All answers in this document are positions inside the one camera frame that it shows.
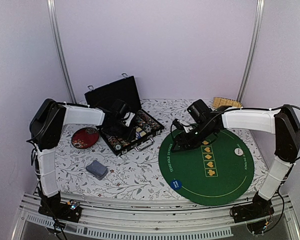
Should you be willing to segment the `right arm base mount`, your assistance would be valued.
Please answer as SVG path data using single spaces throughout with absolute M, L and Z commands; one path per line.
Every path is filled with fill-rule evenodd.
M 241 223 L 262 217 L 271 219 L 274 212 L 271 200 L 265 200 L 256 193 L 251 203 L 245 205 L 237 204 L 230 209 L 229 214 L 235 223 Z M 248 223 L 246 226 L 250 233 L 260 235 L 267 230 L 269 222 L 269 220 L 264 218 L 263 220 Z

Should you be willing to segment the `black poker chip case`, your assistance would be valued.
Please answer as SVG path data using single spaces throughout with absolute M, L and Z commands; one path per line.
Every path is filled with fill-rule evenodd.
M 97 130 L 116 156 L 148 148 L 165 128 L 142 108 L 135 77 L 122 76 L 98 88 L 89 85 L 84 94 L 90 107 L 104 111 L 104 121 Z

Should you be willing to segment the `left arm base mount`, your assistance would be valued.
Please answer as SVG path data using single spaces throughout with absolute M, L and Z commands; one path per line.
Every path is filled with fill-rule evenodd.
M 78 223 L 82 208 L 80 207 L 80 202 L 77 200 L 71 199 L 67 202 L 61 202 L 61 196 L 57 194 L 52 197 L 43 196 L 40 201 L 38 213 L 54 217 L 58 220 Z

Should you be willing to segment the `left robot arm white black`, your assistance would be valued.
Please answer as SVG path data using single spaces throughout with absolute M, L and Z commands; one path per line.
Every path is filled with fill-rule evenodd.
M 43 195 L 51 198 L 59 193 L 55 153 L 67 125 L 100 126 L 112 136 L 131 140 L 135 136 L 135 117 L 131 108 L 120 99 L 109 109 L 45 99 L 30 122 L 31 137 L 28 140 L 37 152 L 37 176 Z

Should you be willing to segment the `white dealer button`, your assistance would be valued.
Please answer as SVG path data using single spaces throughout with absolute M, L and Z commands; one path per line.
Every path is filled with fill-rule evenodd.
M 244 154 L 243 150 L 239 147 L 235 148 L 234 149 L 234 153 L 237 155 L 237 156 L 242 156 Z

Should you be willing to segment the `blue small blind button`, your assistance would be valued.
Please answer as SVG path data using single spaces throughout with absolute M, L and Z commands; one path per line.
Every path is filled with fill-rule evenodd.
M 174 179 L 172 180 L 170 183 L 169 183 L 170 187 L 173 189 L 173 190 L 179 190 L 182 188 L 182 182 L 178 179 Z

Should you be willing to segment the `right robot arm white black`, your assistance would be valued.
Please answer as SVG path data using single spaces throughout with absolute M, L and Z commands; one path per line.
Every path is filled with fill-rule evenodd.
M 275 135 L 274 161 L 249 206 L 252 218 L 268 210 L 268 201 L 288 178 L 295 162 L 300 159 L 300 121 L 295 113 L 300 107 L 284 104 L 275 108 L 234 107 L 222 105 L 215 110 L 198 100 L 187 108 L 195 125 L 173 120 L 180 133 L 172 136 L 172 152 L 197 149 L 211 134 L 224 129 L 245 129 Z

